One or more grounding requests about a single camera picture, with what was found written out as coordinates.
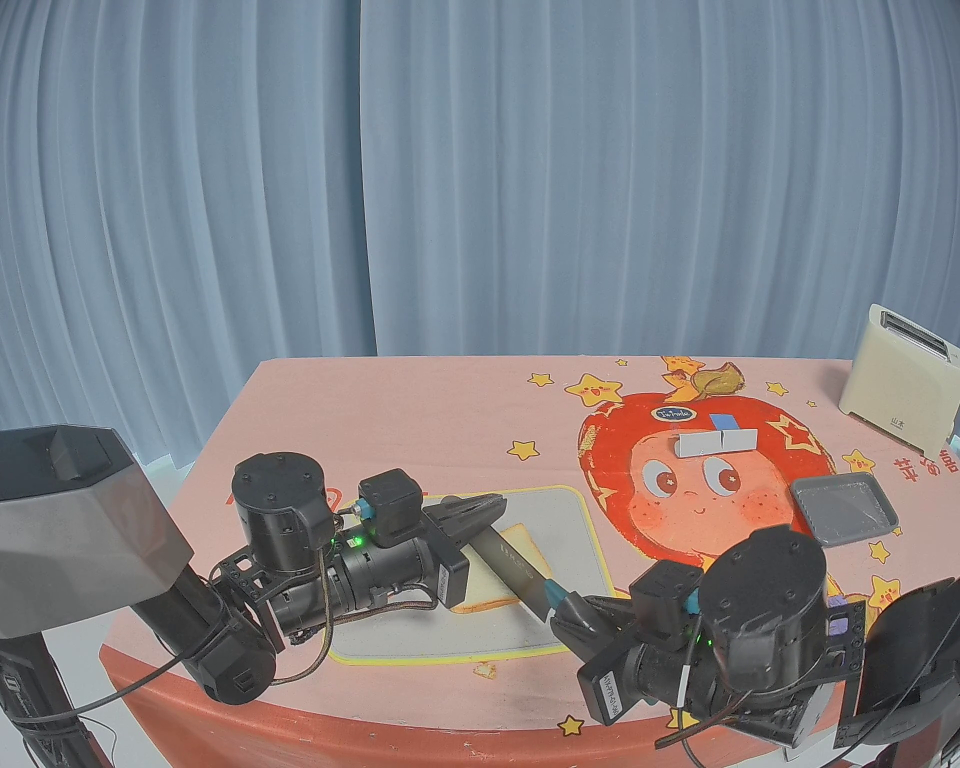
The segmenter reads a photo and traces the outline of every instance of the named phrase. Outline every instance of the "table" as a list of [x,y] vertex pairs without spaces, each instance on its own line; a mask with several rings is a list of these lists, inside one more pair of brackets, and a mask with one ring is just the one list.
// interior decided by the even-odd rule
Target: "table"
[[[900,592],[953,575],[946,531],[960,470],[950,453],[927,462],[843,416],[849,370],[846,361],[685,356],[273,360],[230,407],[170,513],[206,573],[244,544],[228,498],[244,458],[310,455],[331,502],[344,504],[361,479],[402,467],[430,495],[510,492],[508,514],[526,516],[561,584],[620,594],[656,558],[709,566],[751,530],[791,521],[796,477],[870,471],[900,528],[828,550],[828,570],[830,592],[863,595],[873,620]],[[711,416],[758,430],[757,450],[725,456],[739,472],[731,495],[710,491],[703,460],[667,453],[671,430],[712,429]],[[641,487],[650,461],[674,470],[669,497]],[[667,706],[637,705],[611,728],[593,723],[578,660],[524,623],[521,606],[484,613],[345,625],[315,675],[240,708],[208,700],[181,668],[126,701],[174,768],[687,764],[679,746],[653,757],[654,739],[676,727]],[[491,635],[491,622],[503,633]],[[528,633],[520,643],[517,627]],[[277,674],[308,665],[319,642],[284,651]],[[167,658],[130,611],[101,652],[118,688]],[[823,727],[838,709],[835,696]],[[710,766],[773,750],[723,728],[691,743]]]

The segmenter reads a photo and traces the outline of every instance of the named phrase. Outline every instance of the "cartoon eye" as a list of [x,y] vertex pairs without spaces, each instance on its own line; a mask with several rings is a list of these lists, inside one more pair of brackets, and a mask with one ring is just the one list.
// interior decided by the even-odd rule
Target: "cartoon eye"
[[704,461],[704,479],[714,493],[731,496],[740,490],[740,474],[719,456]]
[[677,489],[677,475],[663,462],[651,459],[643,465],[643,485],[654,496],[667,498]]

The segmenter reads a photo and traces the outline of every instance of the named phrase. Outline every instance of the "knife blade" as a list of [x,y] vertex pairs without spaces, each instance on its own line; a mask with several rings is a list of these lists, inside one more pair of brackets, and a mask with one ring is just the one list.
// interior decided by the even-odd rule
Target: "knife blade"
[[546,579],[508,541],[487,526],[470,540],[470,546],[500,581],[543,622],[550,612]]

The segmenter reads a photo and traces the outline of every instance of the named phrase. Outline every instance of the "cartoon girl print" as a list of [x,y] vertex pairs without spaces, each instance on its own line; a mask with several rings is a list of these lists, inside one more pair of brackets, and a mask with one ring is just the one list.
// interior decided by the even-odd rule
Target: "cartoon girl print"
[[[788,523],[809,534],[790,484],[836,472],[809,428],[772,403],[737,395],[745,381],[733,363],[703,370],[688,357],[663,360],[673,392],[604,403],[580,431],[580,466],[620,535],[654,560],[708,568],[757,528]],[[756,448],[677,457],[679,434],[718,423],[755,429]],[[841,595],[828,578],[828,597]]]

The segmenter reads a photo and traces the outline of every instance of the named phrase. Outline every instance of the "bread crumb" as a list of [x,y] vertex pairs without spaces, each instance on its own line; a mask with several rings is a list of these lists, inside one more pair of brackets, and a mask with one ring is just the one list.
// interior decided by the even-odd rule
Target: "bread crumb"
[[496,666],[487,661],[484,661],[482,664],[477,664],[473,667],[473,674],[479,675],[482,678],[487,678],[487,680],[493,680],[496,677]]

